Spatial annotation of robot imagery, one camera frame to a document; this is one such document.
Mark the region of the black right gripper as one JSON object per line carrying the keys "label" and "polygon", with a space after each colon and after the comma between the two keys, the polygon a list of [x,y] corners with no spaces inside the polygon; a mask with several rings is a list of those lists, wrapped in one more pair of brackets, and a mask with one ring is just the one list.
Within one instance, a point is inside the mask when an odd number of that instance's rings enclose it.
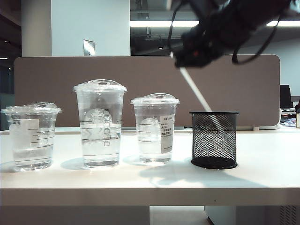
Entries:
{"label": "black right gripper", "polygon": [[220,35],[223,22],[202,22],[181,35],[183,47],[175,48],[177,68],[202,68],[226,52],[226,45]]}

